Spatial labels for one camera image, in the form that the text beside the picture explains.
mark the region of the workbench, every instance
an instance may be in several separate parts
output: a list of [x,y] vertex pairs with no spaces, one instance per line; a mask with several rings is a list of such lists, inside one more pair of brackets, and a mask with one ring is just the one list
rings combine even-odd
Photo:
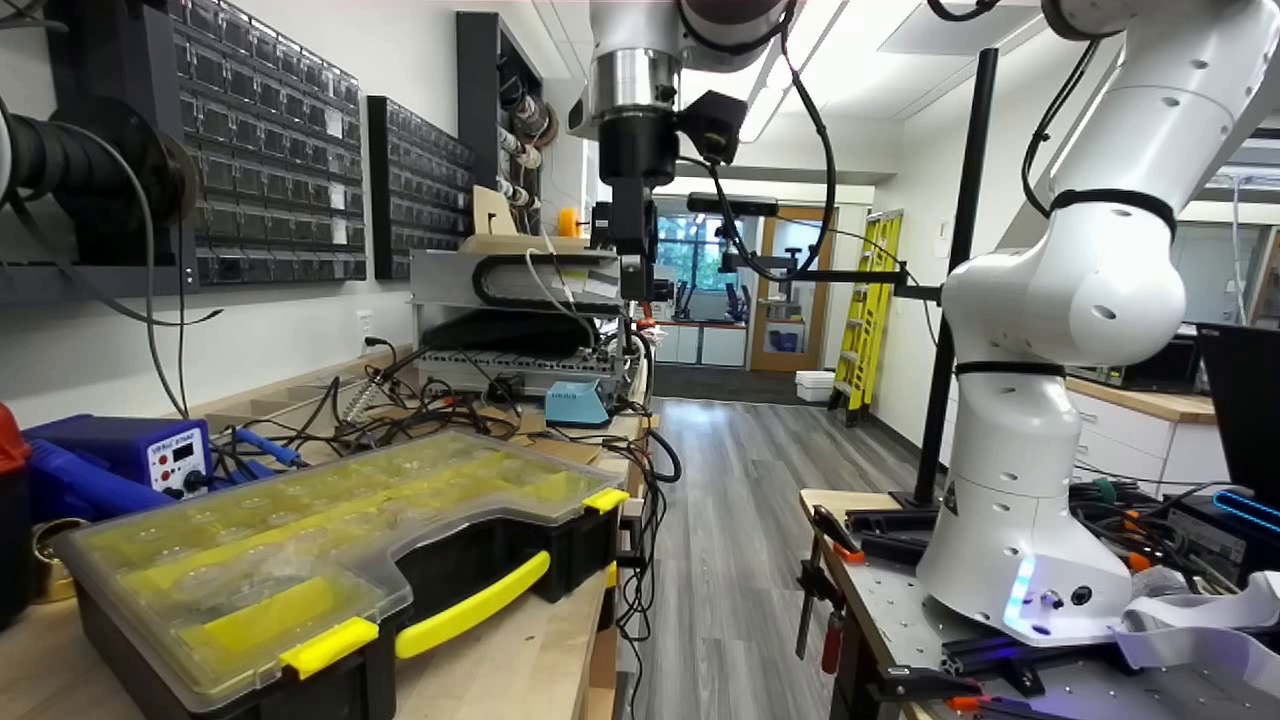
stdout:
[[[885,492],[799,492],[799,510],[843,513],[885,513],[898,510]],[[814,542],[827,582],[850,605],[839,677],[834,688],[834,720],[877,720],[877,718],[957,718],[941,696],[885,696],[885,681],[919,668],[945,672],[947,641],[993,638],[945,605],[936,605],[910,569],[900,563],[850,563],[827,542]],[[1037,713],[1071,720],[1174,720],[1174,718],[1234,718],[1234,720],[1273,720],[1275,699],[1226,681],[1210,668],[1163,668],[1163,672],[1125,672],[1115,654],[1063,654],[1058,661],[1037,661],[1045,696],[1029,703]],[[978,677],[984,696],[1026,699],[1001,677]]]
[[[332,373],[274,386],[200,409],[213,430],[274,415],[297,419],[329,386]],[[639,438],[644,415],[618,415],[603,434],[571,434],[547,439],[536,434],[536,409],[522,409],[511,443],[536,443],[547,456],[612,477],[622,488],[636,484],[631,460],[590,443],[593,438]],[[618,633],[603,616],[612,578],[595,574],[560,605],[526,597],[472,638],[396,668],[396,718],[425,720],[612,720],[618,708]],[[0,633],[0,703],[5,720],[132,720],[142,708],[117,683],[80,628],[75,600],[32,605],[10,633]]]

